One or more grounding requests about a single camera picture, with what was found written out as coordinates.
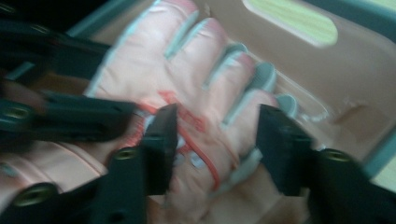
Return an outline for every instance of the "glove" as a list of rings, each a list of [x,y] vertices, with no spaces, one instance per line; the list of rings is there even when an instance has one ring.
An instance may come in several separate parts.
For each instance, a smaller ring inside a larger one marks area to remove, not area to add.
[[[271,65],[256,66],[241,45],[228,46],[215,19],[190,29],[197,17],[191,1],[157,1],[125,30],[87,90],[90,97],[136,102],[149,114],[178,103],[181,138],[167,202],[196,218],[208,194],[254,148],[258,105],[276,105],[262,90],[275,83]],[[148,126],[149,115],[143,117],[141,129]]]
[[[276,105],[276,99],[268,92],[274,67],[256,65],[244,46],[229,45],[215,19],[195,24],[197,18],[191,1],[162,0],[127,27],[86,95],[138,103],[141,111],[129,130],[105,144],[37,142],[27,154],[0,156],[19,174],[0,187],[13,189],[1,191],[7,197],[0,200],[35,182],[54,181],[70,190],[96,178],[111,152],[138,144],[159,107],[177,103],[179,143],[168,206],[164,216],[149,216],[198,221],[210,194],[254,148],[258,105]]]

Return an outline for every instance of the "beige surface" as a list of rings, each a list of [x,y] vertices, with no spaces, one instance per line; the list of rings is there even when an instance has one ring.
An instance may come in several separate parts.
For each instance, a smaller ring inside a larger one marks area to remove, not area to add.
[[[396,10],[396,0],[366,0]],[[333,44],[337,38],[334,23],[316,11],[290,0],[247,0],[255,9],[255,13],[270,16],[284,22],[295,30],[313,36],[322,44]],[[396,192],[396,157],[385,166],[373,181],[386,189]]]

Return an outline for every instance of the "screw hole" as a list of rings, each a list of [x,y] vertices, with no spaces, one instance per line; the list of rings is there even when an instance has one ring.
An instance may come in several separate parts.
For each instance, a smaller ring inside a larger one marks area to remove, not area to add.
[[[122,112],[122,110],[121,110],[121,108],[119,108],[118,106],[113,106],[113,109],[115,110],[115,111],[117,111],[117,112]]]
[[[125,219],[125,215],[122,212],[114,212],[108,218],[109,223],[119,223]]]
[[[123,151],[120,151],[116,155],[117,160],[129,160],[134,158],[137,155],[137,151],[134,149],[126,149]]]

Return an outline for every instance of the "metal screw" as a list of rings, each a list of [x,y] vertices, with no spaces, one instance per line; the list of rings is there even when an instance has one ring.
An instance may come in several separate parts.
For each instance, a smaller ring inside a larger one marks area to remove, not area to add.
[[[37,30],[37,31],[40,32],[40,33],[43,33],[43,34],[47,34],[47,33],[50,32],[50,30],[49,30],[48,28],[46,28],[46,27],[44,27],[44,26],[41,26],[41,25],[34,24],[34,25],[31,25],[30,27],[31,27],[32,29]]]
[[[333,161],[349,161],[349,158],[341,152],[326,151],[326,157]]]
[[[26,119],[29,116],[29,111],[23,108],[11,107],[6,109],[3,114],[14,119]]]
[[[49,187],[36,187],[33,189],[26,190],[14,201],[14,205],[18,207],[24,207],[32,204],[42,203],[46,201],[53,192]]]
[[[6,5],[4,3],[0,3],[0,9],[4,10],[6,12],[9,12],[9,13],[14,13],[16,11],[15,8],[13,8],[9,5]]]
[[[16,177],[18,175],[14,168],[4,162],[0,162],[0,170],[9,177]]]
[[[136,157],[137,151],[135,149],[125,149],[116,154],[116,160],[129,160]]]

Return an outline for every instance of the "glove finger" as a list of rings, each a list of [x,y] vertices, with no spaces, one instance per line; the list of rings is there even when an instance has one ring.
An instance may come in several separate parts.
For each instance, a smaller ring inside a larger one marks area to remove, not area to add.
[[[219,69],[205,84],[207,90],[207,116],[219,124],[223,121],[239,95],[245,90],[254,75],[254,62],[241,51],[225,58]]]
[[[131,95],[139,97],[136,85],[146,86],[163,73],[165,52],[180,41],[197,17],[198,9],[190,0],[155,2],[126,28],[85,94],[135,100]]]
[[[213,70],[216,62],[223,55],[227,45],[227,35],[219,22],[206,19],[197,24],[176,48],[170,63],[175,68],[174,81],[181,92],[195,98],[202,92],[205,79]]]
[[[267,91],[257,89],[248,91],[238,106],[238,114],[224,130],[235,156],[246,155],[254,146],[259,120],[259,105],[277,106],[277,101],[274,95]]]
[[[131,51],[133,49],[163,57],[197,18],[198,8],[190,0],[156,1],[124,31],[120,38],[120,49],[130,54],[134,52]]]

